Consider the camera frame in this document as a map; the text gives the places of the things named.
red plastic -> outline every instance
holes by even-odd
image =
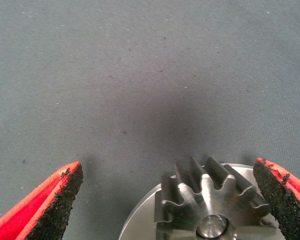
[[[0,240],[23,240],[36,225],[45,209],[54,201],[54,195],[62,192],[69,175],[76,171],[80,162],[74,162],[58,169],[29,195],[17,203],[0,218]]]
[[[275,162],[264,160],[263,158],[258,158],[257,161],[263,162],[265,166],[269,167],[271,169],[272,174],[277,178],[277,180],[281,184],[285,185],[287,188],[291,189],[297,197],[297,199],[300,201],[300,179],[298,179],[296,176],[294,176],[285,168],[281,167]],[[284,180],[285,178],[287,178],[287,174],[289,174],[290,176],[288,177],[288,180],[285,183]]]

gear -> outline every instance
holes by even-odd
[[[246,232],[273,234],[262,217],[270,205],[228,164],[209,158],[190,170],[176,164],[176,177],[162,177],[155,194],[156,240],[237,240]]]

gray cloth background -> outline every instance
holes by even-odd
[[[189,156],[300,178],[300,0],[0,1],[0,215],[78,160],[64,239],[116,240]]]

spur gear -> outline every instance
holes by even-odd
[[[162,176],[155,194],[156,240],[240,240],[259,232],[275,234],[263,217],[270,205],[257,188],[230,165],[209,158],[202,167],[193,158],[190,170],[175,165],[176,177]]]

circular metal base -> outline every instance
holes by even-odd
[[[253,167],[241,164],[229,164],[248,181],[257,187],[253,176]],[[134,208],[126,220],[119,240],[155,240],[156,223],[154,222],[155,193],[161,189],[161,184],[153,188]],[[278,223],[271,214],[264,217],[266,222],[270,222],[274,227],[271,234],[264,236],[259,234],[265,231],[265,227],[259,227],[257,231],[251,231],[248,227],[246,234],[241,235],[237,240],[284,240],[284,236],[278,228]]]

